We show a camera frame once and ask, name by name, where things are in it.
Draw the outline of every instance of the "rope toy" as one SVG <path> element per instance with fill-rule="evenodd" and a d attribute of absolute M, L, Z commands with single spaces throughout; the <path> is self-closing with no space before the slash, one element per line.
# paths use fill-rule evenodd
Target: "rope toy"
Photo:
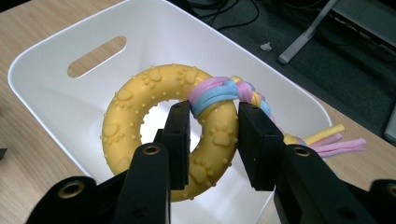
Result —
<path fill-rule="evenodd" d="M 195 87 L 189 94 L 188 100 L 191 103 L 192 114 L 197 116 L 207 106 L 222 100 L 237 100 L 258 106 L 262 111 L 276 123 L 271 113 L 271 108 L 265 102 L 264 96 L 256 92 L 254 87 L 242 80 L 240 77 L 212 77 L 203 81 Z M 342 139 L 340 134 L 345 128 L 341 124 L 334 125 L 314 133 L 306 138 L 284 134 L 284 143 L 299 144 L 314 149 L 320 157 L 328 158 L 342 153 L 364 150 L 362 147 L 366 141 L 362 138 L 347 142 L 336 143 Z"/>

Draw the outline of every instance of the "screw hole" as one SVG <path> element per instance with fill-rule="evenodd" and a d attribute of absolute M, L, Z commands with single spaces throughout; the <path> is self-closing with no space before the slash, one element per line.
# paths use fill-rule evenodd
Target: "screw hole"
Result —
<path fill-rule="evenodd" d="M 132 208 L 131 215 L 135 219 L 142 219 L 149 215 L 149 209 L 146 206 L 136 206 Z"/>
<path fill-rule="evenodd" d="M 145 153 L 146 155 L 155 155 L 160 151 L 160 149 L 158 147 L 146 147 L 145 149 L 143 149 L 143 153 Z"/>
<path fill-rule="evenodd" d="M 83 182 L 76 180 L 66 183 L 59 191 L 58 196 L 63 199 L 69 199 L 79 195 L 85 188 Z"/>
<path fill-rule="evenodd" d="M 294 152 L 296 153 L 296 155 L 301 156 L 301 157 L 308 157 L 311 155 L 311 153 L 302 147 L 297 147 L 294 149 Z"/>

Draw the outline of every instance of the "black cable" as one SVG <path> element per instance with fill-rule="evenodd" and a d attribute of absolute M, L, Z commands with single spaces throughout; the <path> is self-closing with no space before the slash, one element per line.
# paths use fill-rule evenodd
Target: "black cable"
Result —
<path fill-rule="evenodd" d="M 315 3 L 311 4 L 311 5 L 303 6 L 303 7 L 294 6 L 294 5 L 292 5 L 292 4 L 290 4 L 290 3 L 287 3 L 287 2 L 285 3 L 285 5 L 286 5 L 287 7 L 294 7 L 294 8 L 302 9 L 302 10 L 318 10 L 317 8 L 311 8 L 311 7 L 316 6 L 317 4 L 321 3 L 322 1 L 323 1 L 323 0 L 318 0 L 317 2 L 315 2 Z"/>
<path fill-rule="evenodd" d="M 215 0 L 212 4 L 204 4 L 204 3 L 196 3 L 196 2 L 188 2 L 190 6 L 200 8 L 200 9 L 218 9 L 224 6 L 224 3 L 227 3 L 228 0 Z"/>
<path fill-rule="evenodd" d="M 221 14 L 221 13 L 224 13 L 224 12 L 230 10 L 230 9 L 233 8 L 238 2 L 239 2 L 239 0 L 236 0 L 232 5 L 230 5 L 229 7 L 225 8 L 225 9 L 223 9 L 223 10 L 221 10 L 221 11 L 217 11 L 217 12 L 215 12 L 215 13 L 210 13 L 210 14 L 207 14 L 207 15 L 204 15 L 204 16 L 200 16 L 200 17 L 198 17 L 198 19 L 201 20 L 201 19 L 204 19 L 204 18 L 206 18 L 206 17 L 217 16 L 217 15 L 219 15 L 219 14 Z"/>
<path fill-rule="evenodd" d="M 230 29 L 230 28 L 234 28 L 234 27 L 238 27 L 238 26 L 244 26 L 244 25 L 248 25 L 251 24 L 252 22 L 254 22 L 255 20 L 257 20 L 260 16 L 260 11 L 259 11 L 259 7 L 257 7 L 256 3 L 254 2 L 254 0 L 250 0 L 250 2 L 253 4 L 253 6 L 256 8 L 256 16 L 251 19 L 250 21 L 246 21 L 243 23 L 239 23 L 239 24 L 235 24 L 235 25 L 226 25 L 226 26 L 222 26 L 220 28 L 218 28 L 217 30 L 225 30 L 225 29 Z"/>

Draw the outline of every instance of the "table surface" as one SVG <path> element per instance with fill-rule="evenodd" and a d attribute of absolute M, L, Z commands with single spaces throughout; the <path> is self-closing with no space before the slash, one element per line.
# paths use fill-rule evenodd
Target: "table surface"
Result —
<path fill-rule="evenodd" d="M 9 67 L 35 43 L 118 2 L 34 0 L 0 13 L 0 147 L 8 148 L 0 161 L 0 223 L 24 223 L 50 187 L 83 175 L 8 86 Z M 345 140 L 367 140 L 368 150 L 326 160 L 339 177 L 362 189 L 378 178 L 396 179 L 396 148 L 318 101 L 333 123 L 344 124 Z"/>

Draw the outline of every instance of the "chair leg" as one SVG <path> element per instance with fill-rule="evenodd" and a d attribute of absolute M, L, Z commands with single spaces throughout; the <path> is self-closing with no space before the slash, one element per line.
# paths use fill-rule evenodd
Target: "chair leg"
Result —
<path fill-rule="evenodd" d="M 332 7 L 337 3 L 337 0 L 330 0 L 326 6 L 320 11 L 318 16 L 308 27 L 308 29 L 303 32 L 283 53 L 277 58 L 277 61 L 282 64 L 288 63 L 294 55 L 311 39 L 315 34 L 316 29 L 320 22 L 326 17 Z"/>

